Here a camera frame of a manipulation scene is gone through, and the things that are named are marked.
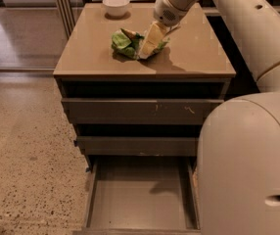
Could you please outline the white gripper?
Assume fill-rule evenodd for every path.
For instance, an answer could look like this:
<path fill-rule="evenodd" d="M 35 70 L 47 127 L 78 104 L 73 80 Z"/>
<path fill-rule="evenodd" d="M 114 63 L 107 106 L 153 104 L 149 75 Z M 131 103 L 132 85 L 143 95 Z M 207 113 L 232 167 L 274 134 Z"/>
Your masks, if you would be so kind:
<path fill-rule="evenodd" d="M 138 50 L 138 58 L 146 60 L 159 53 L 167 44 L 166 35 L 174 33 L 180 28 L 180 21 L 187 12 L 174 7 L 169 0 L 156 0 L 154 7 L 154 19 L 141 41 Z"/>

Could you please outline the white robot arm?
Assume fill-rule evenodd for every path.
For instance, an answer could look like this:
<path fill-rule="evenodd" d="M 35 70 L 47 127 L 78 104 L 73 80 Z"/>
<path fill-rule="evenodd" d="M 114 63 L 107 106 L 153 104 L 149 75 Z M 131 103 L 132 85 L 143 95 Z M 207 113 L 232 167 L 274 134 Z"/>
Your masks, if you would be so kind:
<path fill-rule="evenodd" d="M 178 24 L 199 0 L 157 0 L 154 17 Z M 280 14 L 265 0 L 212 0 L 257 94 L 207 117 L 198 143 L 201 235 L 280 235 Z"/>

